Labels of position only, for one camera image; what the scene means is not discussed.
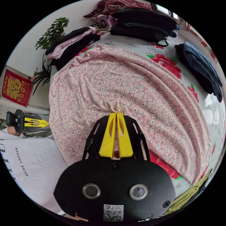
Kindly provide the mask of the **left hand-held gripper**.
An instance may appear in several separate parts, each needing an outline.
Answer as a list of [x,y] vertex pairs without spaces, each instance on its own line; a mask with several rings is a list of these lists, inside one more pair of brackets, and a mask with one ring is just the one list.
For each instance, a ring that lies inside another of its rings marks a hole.
[[47,127],[49,123],[35,113],[24,113],[22,110],[15,111],[14,128],[16,132],[38,132],[40,127]]

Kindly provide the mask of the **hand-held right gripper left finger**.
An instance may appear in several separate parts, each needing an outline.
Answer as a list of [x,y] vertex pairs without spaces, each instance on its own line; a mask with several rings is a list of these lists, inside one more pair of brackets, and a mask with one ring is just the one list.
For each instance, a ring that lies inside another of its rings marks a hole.
[[110,113],[99,150],[100,157],[113,159],[116,132],[116,113]]

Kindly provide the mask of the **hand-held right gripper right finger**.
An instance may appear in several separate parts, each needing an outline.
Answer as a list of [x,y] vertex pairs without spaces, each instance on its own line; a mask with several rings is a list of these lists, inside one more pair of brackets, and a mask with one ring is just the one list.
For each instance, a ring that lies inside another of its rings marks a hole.
[[131,158],[133,156],[133,149],[123,113],[117,113],[117,131],[119,158]]

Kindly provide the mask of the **person's left hand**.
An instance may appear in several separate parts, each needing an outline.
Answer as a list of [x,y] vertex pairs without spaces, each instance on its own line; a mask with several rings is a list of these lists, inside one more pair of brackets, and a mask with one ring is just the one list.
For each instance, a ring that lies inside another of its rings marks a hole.
[[18,136],[18,137],[24,137],[22,133],[16,132],[14,127],[6,127],[3,130],[1,130],[4,133],[8,133],[10,135]]

